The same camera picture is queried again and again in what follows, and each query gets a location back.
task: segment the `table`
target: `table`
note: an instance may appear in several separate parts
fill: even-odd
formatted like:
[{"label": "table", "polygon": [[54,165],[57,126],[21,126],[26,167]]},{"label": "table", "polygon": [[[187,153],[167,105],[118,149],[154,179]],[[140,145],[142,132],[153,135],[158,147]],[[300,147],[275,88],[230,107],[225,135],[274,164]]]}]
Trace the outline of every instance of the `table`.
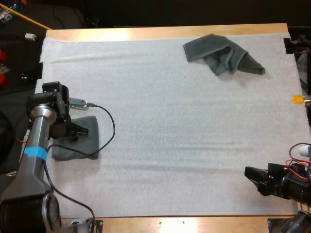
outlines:
[{"label": "table", "polygon": [[[210,33],[218,35],[246,35],[287,32],[287,25],[279,23],[51,30],[47,31],[46,37],[65,41],[124,41],[198,37]],[[267,233],[267,219],[278,217],[283,218],[289,216],[118,217],[99,219],[104,221],[104,233]]]}]

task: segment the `wooden table edge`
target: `wooden table edge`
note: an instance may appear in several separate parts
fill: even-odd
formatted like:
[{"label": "wooden table edge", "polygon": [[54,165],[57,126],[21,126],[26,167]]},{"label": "wooden table edge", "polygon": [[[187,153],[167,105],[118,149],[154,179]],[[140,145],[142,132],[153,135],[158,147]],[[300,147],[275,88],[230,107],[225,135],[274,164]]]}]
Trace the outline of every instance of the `wooden table edge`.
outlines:
[{"label": "wooden table edge", "polygon": [[288,33],[285,23],[210,25],[155,28],[106,28],[49,30],[47,38],[65,41],[128,41],[180,37],[197,37],[207,34],[249,35],[266,33]]}]

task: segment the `folded cloth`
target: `folded cloth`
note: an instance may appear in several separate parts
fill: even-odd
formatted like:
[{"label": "folded cloth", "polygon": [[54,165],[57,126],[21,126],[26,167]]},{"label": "folded cloth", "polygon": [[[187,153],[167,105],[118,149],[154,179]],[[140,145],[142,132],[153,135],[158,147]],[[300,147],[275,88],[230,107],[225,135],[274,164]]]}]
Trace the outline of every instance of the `folded cloth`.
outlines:
[{"label": "folded cloth", "polygon": [[224,36],[209,34],[184,44],[188,62],[203,58],[218,76],[237,69],[252,74],[264,74],[265,69],[251,55]]},{"label": "folded cloth", "polygon": [[[65,147],[69,147],[84,153],[92,153],[98,150],[99,147],[99,137],[98,137],[98,124],[95,116],[86,116],[78,119],[71,120],[72,123],[75,123],[79,126],[88,129],[88,135],[79,136],[77,140],[72,139],[54,139],[54,144],[60,144]],[[70,159],[97,159],[98,153],[91,156],[86,156],[81,153],[70,151],[61,147],[53,147],[52,157],[57,161],[64,161]]]}]

